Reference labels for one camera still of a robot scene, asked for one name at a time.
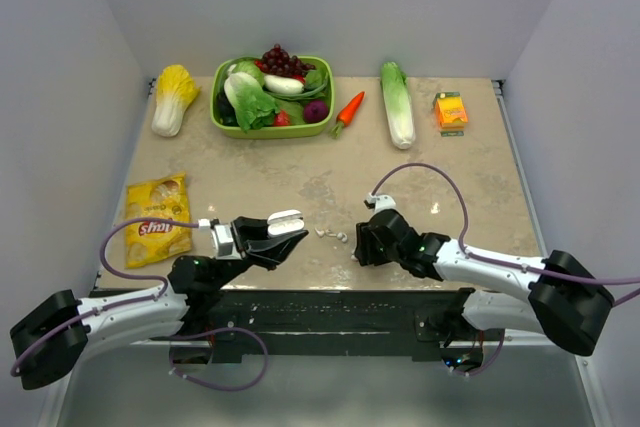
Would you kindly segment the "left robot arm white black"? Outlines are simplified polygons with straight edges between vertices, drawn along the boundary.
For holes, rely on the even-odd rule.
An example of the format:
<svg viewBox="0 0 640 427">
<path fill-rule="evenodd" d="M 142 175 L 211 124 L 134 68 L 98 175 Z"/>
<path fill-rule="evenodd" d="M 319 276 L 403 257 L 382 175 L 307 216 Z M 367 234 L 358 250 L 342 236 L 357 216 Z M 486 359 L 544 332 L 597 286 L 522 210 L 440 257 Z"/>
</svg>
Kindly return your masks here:
<svg viewBox="0 0 640 427">
<path fill-rule="evenodd" d="M 251 267 L 276 269 L 309 233 L 298 210 L 185 226 L 211 236 L 213 256 L 181 255 L 167 276 L 151 276 L 153 286 L 143 290 L 93 298 L 77 298 L 71 290 L 50 295 L 10 330 L 16 357 L 11 376 L 35 390 L 67 376 L 82 360 L 138 341 L 210 341 L 234 332 L 237 325 L 213 321 L 222 288 Z"/>
</svg>

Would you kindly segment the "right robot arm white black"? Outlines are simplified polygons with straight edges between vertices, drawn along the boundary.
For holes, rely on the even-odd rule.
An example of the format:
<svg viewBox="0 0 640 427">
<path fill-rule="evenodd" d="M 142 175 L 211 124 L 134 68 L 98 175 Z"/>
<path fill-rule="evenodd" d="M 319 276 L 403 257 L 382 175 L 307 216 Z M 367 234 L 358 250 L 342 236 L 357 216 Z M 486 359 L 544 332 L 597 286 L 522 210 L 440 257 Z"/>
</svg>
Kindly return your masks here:
<svg viewBox="0 0 640 427">
<path fill-rule="evenodd" d="M 418 233 L 393 209 L 357 224 L 354 255 L 362 266 L 393 262 L 417 278 L 472 285 L 442 316 L 459 340 L 478 330 L 521 330 L 587 357 L 614 306 L 607 288 L 569 253 L 517 257 L 465 250 L 446 235 Z"/>
</svg>

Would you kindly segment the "white earbud charging case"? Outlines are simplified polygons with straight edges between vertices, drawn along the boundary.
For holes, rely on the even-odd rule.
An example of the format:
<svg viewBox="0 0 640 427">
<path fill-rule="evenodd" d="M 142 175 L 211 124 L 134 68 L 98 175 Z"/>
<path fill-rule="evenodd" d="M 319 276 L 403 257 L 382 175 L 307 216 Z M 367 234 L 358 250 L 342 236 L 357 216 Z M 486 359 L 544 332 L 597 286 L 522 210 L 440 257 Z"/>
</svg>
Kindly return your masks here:
<svg viewBox="0 0 640 427">
<path fill-rule="evenodd" d="M 275 212 L 267 218 L 267 234 L 269 237 L 279 237 L 294 233 L 303 230 L 304 227 L 303 215 L 299 210 L 295 209 Z"/>
</svg>

